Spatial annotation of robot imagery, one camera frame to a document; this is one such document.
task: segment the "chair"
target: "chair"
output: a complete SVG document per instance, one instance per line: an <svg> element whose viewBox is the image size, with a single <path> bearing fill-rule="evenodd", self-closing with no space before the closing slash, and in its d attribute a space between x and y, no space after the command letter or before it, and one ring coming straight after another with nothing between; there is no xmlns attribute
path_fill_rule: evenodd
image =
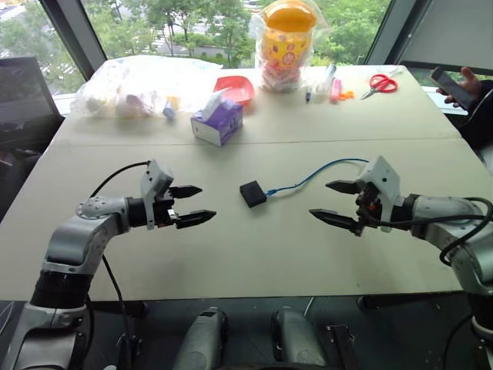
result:
<svg viewBox="0 0 493 370"><path fill-rule="evenodd" d="M0 221L63 120L36 58L0 59Z"/></svg>

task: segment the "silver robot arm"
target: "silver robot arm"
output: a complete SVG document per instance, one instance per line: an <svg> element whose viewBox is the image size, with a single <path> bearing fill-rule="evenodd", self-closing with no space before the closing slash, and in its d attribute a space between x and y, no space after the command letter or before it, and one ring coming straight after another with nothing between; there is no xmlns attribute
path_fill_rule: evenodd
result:
<svg viewBox="0 0 493 370"><path fill-rule="evenodd" d="M141 180L142 198L89 198L77 207L74 217L57 227L2 370L83 367L86 339L77 328L84 318L91 280L108 242L131 227L189 227L216 214L208 210L177 214L172 208L174 200L191 197L201 189L170 187L172 182L169 170L150 161Z"/></svg>
<svg viewBox="0 0 493 370"><path fill-rule="evenodd" d="M310 212L323 222L348 229L360 236L363 229L380 227L409 230L441 251L441 260L454 270L460 285L468 293L477 333L493 338L493 219L473 203L478 198L426 197L411 194L402 197L399 176L381 156L370 162L355 181L338 180L327 187L341 193L357 194L358 219L332 210ZM478 225L484 224L479 231Z"/></svg>

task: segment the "window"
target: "window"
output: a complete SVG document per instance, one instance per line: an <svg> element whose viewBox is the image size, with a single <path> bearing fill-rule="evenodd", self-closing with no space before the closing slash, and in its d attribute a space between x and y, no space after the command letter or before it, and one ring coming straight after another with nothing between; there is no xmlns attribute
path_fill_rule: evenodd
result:
<svg viewBox="0 0 493 370"><path fill-rule="evenodd" d="M84 80L38 1L0 4L0 58L35 56L53 95L74 93Z"/></svg>
<svg viewBox="0 0 493 370"><path fill-rule="evenodd" d="M409 72L411 75L419 82L421 86L434 86L434 83L430 80L430 74L432 69L425 68L409 68ZM464 76L460 72L450 72L447 71L447 74L455 81L460 82L464 80ZM493 79L492 75L476 75L479 79Z"/></svg>
<svg viewBox="0 0 493 370"><path fill-rule="evenodd" d="M82 0L108 58L193 57L225 68L254 65L248 23L272 0ZM332 32L314 66L362 64L391 0L316 0Z"/></svg>

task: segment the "yellow lid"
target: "yellow lid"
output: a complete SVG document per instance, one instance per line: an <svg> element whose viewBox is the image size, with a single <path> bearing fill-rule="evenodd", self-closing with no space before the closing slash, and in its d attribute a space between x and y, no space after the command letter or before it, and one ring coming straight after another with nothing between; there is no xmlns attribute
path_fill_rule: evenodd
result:
<svg viewBox="0 0 493 370"><path fill-rule="evenodd" d="M314 11L299 0L277 0L264 9L267 27L281 32L309 32L317 23Z"/></svg>

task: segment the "red plate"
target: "red plate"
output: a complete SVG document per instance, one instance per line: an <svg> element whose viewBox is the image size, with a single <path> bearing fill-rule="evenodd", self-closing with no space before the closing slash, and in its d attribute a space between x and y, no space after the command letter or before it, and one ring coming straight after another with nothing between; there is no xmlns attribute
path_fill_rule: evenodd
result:
<svg viewBox="0 0 493 370"><path fill-rule="evenodd" d="M226 76L217 79L214 91L228 89L223 97L245 106L255 95L252 83L243 76Z"/></svg>

